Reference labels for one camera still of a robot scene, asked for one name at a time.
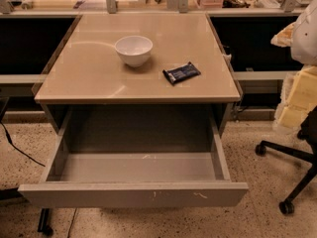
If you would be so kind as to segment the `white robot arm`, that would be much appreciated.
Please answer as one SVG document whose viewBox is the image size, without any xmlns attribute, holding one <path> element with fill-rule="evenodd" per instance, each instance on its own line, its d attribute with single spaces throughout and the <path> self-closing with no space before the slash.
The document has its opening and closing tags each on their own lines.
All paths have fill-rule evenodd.
<svg viewBox="0 0 317 238">
<path fill-rule="evenodd" d="M 298 129 L 317 106 L 317 0 L 313 0 L 297 20 L 274 35 L 273 45 L 290 47 L 291 57 L 303 64 L 283 81 L 281 101 L 274 115 L 277 130 Z"/>
</svg>

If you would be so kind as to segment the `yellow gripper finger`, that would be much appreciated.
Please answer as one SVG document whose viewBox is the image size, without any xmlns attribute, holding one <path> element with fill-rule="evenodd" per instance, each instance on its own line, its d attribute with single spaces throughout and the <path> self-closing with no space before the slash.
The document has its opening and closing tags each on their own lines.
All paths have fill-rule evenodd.
<svg viewBox="0 0 317 238">
<path fill-rule="evenodd" d="M 275 130 L 295 130 L 317 106 L 317 65 L 306 62 L 298 72 L 286 75 L 280 103 L 274 114 Z"/>
</svg>

